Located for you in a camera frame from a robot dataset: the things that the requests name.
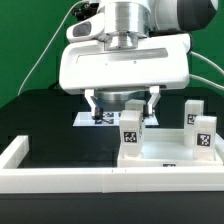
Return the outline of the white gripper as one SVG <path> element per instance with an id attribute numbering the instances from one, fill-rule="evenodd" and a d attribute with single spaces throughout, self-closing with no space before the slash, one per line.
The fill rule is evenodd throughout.
<path id="1" fill-rule="evenodd" d="M 189 83 L 188 34 L 141 39 L 136 49 L 107 51 L 97 40 L 68 45 L 61 58 L 59 84 L 69 94 L 85 90 L 93 120 L 103 118 L 94 90 L 142 90 L 150 99 L 143 116 L 153 117 L 160 88 L 182 89 Z"/>

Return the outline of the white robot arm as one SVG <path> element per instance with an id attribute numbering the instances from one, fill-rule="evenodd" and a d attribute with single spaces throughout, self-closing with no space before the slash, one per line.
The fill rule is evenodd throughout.
<path id="1" fill-rule="evenodd" d="M 84 92 L 93 119 L 103 115 L 97 92 L 148 90 L 152 110 L 162 89 L 188 85 L 190 33 L 212 21 L 218 0 L 87 1 L 96 11 L 67 29 L 59 84 Z"/>

